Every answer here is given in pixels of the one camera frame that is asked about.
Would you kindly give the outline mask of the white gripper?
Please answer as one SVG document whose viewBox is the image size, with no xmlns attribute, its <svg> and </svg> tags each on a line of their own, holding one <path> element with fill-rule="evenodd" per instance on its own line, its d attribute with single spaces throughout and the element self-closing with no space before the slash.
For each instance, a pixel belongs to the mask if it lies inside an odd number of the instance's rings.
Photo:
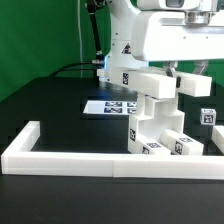
<svg viewBox="0 0 224 224">
<path fill-rule="evenodd" d="M 188 25 L 183 12 L 140 12 L 132 27 L 131 53 L 140 61 L 166 61 L 164 70 L 173 77 L 177 61 L 197 60 L 194 74 L 203 75 L 208 59 L 224 59 L 224 10 L 208 25 Z"/>
</svg>

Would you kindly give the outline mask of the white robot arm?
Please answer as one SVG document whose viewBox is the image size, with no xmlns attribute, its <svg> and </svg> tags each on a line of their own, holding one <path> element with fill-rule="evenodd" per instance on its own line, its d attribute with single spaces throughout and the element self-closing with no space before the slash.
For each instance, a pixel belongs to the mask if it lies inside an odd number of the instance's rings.
<svg viewBox="0 0 224 224">
<path fill-rule="evenodd" d="M 219 0 L 90 0 L 88 12 L 109 8 L 111 48 L 100 73 L 112 83 L 143 87 L 164 73 L 180 87 L 187 77 L 180 61 L 196 62 L 199 76 L 210 60 L 224 59 L 224 9 Z M 163 62 L 162 71 L 146 73 L 148 62 Z"/>
</svg>

